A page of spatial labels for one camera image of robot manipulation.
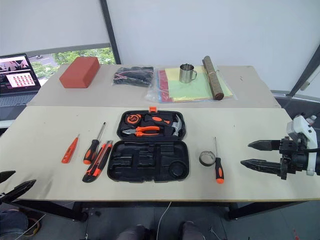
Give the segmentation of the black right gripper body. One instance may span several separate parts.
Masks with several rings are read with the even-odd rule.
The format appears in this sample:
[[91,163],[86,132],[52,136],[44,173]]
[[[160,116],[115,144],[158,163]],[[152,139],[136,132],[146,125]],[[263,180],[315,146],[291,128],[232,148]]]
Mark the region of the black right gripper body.
[[282,157],[278,176],[282,180],[287,179],[287,174],[307,170],[309,153],[305,152],[306,149],[307,138],[304,136],[299,136],[297,140],[290,140],[288,136],[285,136],[280,140],[279,153],[282,154]]

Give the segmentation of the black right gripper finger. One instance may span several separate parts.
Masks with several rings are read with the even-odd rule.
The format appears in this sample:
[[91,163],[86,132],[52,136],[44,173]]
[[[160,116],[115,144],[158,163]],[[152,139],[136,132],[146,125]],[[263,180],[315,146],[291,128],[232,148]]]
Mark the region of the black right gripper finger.
[[259,151],[279,150],[280,140],[257,140],[249,143],[247,146]]
[[258,172],[263,173],[280,173],[281,164],[270,162],[262,159],[248,159],[240,162],[243,166]]

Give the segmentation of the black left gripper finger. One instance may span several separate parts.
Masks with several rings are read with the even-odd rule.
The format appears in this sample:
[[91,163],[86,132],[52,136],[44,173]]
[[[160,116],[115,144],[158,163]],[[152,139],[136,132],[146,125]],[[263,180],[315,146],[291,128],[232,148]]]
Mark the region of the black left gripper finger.
[[15,174],[15,170],[8,170],[0,172],[0,183],[5,182],[8,178],[10,178],[13,174]]
[[36,179],[28,180],[22,182],[18,186],[16,186],[13,190],[8,193],[1,193],[0,194],[0,201],[1,202],[12,202],[18,199],[20,196],[25,194],[35,183]]

